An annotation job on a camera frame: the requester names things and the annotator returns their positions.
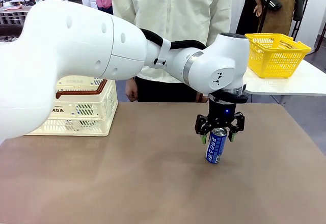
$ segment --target can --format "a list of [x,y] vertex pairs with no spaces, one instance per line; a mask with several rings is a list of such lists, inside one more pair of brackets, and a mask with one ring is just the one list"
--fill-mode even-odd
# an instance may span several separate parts
[[206,160],[217,164],[221,160],[228,131],[226,128],[215,128],[210,132]]

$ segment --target black pants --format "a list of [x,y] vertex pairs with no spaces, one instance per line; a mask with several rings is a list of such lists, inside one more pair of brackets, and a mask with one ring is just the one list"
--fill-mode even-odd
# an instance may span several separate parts
[[258,32],[259,17],[254,13],[256,6],[255,0],[246,0],[236,30],[237,34],[245,35]]
[[196,102],[197,92],[183,83],[165,83],[135,78],[138,102]]
[[109,7],[109,8],[100,8],[100,7],[97,7],[98,10],[102,11],[102,12],[105,12],[105,13],[108,13],[108,14],[112,14],[113,15],[113,8],[112,6]]

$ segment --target gray floor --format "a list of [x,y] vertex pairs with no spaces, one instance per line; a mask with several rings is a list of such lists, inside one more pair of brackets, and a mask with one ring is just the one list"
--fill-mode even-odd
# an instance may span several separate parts
[[[306,61],[326,73],[326,45],[317,53],[306,56]],[[117,81],[119,101],[128,101],[124,94],[125,81]],[[276,103],[272,96],[250,96],[253,103]],[[293,96],[285,108],[309,134],[326,155],[326,97]]]

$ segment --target yellow basket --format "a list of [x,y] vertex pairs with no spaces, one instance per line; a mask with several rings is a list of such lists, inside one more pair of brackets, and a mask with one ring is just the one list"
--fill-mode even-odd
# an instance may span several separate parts
[[260,78],[289,78],[311,48],[283,34],[246,34],[249,68]]

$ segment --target mannequin hand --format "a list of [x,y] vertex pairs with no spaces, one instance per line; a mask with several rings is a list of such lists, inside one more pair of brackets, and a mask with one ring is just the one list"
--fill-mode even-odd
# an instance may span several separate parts
[[133,78],[127,80],[126,82],[126,95],[130,102],[135,102],[138,100],[138,87]]
[[254,13],[256,13],[256,16],[259,17],[262,12],[263,12],[263,7],[261,5],[257,5],[254,10]]
[[203,96],[202,93],[197,93],[196,103],[206,103],[208,101],[208,97]]

